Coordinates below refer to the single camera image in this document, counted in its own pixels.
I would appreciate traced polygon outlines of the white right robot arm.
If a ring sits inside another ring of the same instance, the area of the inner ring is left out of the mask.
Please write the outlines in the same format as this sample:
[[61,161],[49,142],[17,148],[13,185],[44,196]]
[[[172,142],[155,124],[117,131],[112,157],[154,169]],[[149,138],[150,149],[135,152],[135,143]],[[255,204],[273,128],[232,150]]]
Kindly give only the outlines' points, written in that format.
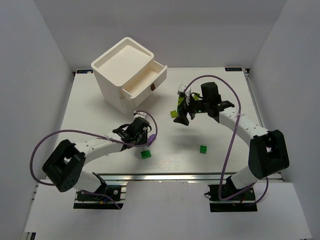
[[247,166],[227,178],[222,190],[225,196],[289,167],[285,137],[281,131],[270,131],[239,114],[233,103],[222,100],[215,82],[203,83],[201,92],[202,95],[195,99],[185,85],[179,86],[177,93],[182,100],[174,122],[187,126],[196,114],[206,113],[234,131],[249,147]]

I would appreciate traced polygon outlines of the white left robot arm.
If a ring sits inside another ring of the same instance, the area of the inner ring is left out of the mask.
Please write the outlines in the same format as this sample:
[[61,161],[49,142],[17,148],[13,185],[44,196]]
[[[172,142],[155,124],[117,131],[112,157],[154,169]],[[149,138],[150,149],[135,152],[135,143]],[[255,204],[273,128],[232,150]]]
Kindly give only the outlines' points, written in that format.
[[110,136],[80,143],[65,139],[54,149],[42,170],[61,193],[74,188],[101,194],[106,183],[98,174],[86,172],[83,167],[100,157],[145,145],[149,125],[145,118],[138,116],[132,123],[114,129]]

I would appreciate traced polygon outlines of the yellow-green and green lego stack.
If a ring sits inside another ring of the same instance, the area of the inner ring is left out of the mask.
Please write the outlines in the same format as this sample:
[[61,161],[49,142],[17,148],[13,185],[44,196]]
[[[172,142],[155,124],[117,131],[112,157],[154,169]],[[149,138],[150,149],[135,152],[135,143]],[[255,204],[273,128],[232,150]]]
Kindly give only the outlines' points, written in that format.
[[185,107],[185,97],[179,96],[177,102],[177,114],[180,116]]

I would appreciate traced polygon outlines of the green lego brick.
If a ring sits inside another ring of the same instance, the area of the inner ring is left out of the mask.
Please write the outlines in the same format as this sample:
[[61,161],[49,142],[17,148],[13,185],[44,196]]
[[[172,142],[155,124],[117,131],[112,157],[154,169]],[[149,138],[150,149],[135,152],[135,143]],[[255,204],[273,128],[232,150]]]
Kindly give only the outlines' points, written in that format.
[[199,152],[200,152],[201,154],[206,154],[206,153],[207,153],[207,146],[206,146],[206,145],[201,145],[201,146],[199,147]]
[[144,159],[148,159],[152,157],[152,154],[149,150],[144,150],[140,152],[141,158]]

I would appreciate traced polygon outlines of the white three-drawer cabinet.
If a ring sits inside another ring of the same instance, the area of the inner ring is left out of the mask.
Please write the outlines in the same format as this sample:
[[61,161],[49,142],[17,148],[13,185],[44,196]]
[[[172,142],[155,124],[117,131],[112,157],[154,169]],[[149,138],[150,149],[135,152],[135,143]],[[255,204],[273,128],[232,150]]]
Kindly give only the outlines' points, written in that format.
[[106,103],[123,114],[134,111],[167,78],[168,67],[150,50],[125,37],[91,63]]

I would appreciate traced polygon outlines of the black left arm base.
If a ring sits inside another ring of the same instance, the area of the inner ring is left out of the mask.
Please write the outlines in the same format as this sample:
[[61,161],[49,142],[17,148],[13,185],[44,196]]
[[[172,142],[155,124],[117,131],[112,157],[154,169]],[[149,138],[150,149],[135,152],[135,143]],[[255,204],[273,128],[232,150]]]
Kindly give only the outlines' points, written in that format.
[[127,186],[107,184],[103,193],[92,195],[78,190],[73,203],[74,209],[83,210],[120,210],[126,199]]

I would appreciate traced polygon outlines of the purple sloped lego piece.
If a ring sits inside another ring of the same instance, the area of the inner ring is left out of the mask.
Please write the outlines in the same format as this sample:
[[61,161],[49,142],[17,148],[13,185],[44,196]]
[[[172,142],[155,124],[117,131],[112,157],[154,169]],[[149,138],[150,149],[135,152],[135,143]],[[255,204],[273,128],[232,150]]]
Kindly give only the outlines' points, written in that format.
[[153,141],[156,139],[156,137],[157,136],[155,134],[151,134],[147,139],[147,145],[150,146],[153,143]]

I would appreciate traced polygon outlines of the yellow-green small lego brick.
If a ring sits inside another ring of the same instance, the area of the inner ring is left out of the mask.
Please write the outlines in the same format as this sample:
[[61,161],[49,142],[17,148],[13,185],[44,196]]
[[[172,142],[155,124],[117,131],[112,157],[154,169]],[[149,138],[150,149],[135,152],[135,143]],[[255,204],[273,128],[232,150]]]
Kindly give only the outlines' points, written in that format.
[[171,112],[170,112],[170,116],[171,116],[172,118],[176,118],[176,117],[178,116],[177,111],[176,111],[176,110],[171,111]]

